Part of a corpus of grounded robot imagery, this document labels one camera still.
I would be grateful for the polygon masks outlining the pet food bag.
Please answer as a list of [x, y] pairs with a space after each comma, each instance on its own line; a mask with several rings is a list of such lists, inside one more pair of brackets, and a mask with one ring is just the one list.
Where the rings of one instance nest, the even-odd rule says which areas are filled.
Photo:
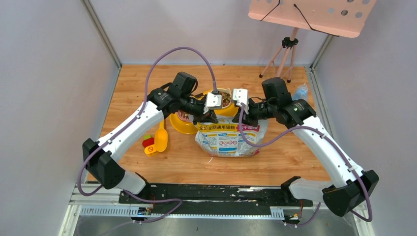
[[258, 147], [249, 145], [241, 136], [238, 123], [232, 117], [218, 116], [218, 123], [197, 123], [195, 136], [200, 148], [211, 156], [247, 157], [260, 152]]

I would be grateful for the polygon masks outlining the yellow plastic scoop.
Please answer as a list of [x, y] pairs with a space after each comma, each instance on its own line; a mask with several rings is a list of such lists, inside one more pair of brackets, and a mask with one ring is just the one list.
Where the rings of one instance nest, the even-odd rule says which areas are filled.
[[164, 152], [168, 146], [168, 132], [165, 129], [165, 121], [159, 123], [159, 128], [154, 135], [154, 144], [157, 152]]

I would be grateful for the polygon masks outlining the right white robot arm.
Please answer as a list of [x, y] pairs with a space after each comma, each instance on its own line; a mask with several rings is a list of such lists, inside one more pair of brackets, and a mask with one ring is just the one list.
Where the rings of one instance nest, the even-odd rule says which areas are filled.
[[[364, 170], [350, 158], [328, 133], [310, 104], [304, 99], [292, 99], [283, 79], [267, 79], [262, 82], [262, 89], [265, 98], [258, 103], [249, 98], [246, 89], [236, 88], [232, 92], [232, 100], [239, 108], [234, 121], [238, 123], [243, 140], [261, 148], [292, 132], [309, 147], [330, 177], [330, 181], [291, 178], [281, 185], [283, 203], [291, 206], [299, 200], [311, 200], [324, 203], [337, 216], [351, 212], [370, 222], [373, 217], [370, 196], [379, 181], [376, 172]], [[287, 130], [263, 144], [253, 143], [243, 134], [245, 126], [255, 127], [259, 121], [270, 118]]]

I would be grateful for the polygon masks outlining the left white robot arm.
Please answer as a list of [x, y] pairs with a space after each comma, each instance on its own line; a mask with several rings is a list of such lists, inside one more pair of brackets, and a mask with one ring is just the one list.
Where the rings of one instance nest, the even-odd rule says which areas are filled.
[[216, 123], [214, 110], [222, 107], [220, 91], [208, 92], [198, 100], [191, 97], [197, 85], [195, 77], [179, 72], [171, 83], [152, 90], [146, 101], [117, 128], [97, 141], [88, 138], [83, 142], [82, 170], [87, 170], [102, 188], [127, 190], [137, 202], [147, 202], [151, 191], [146, 180], [118, 162], [150, 128], [178, 111], [192, 115], [197, 122]]

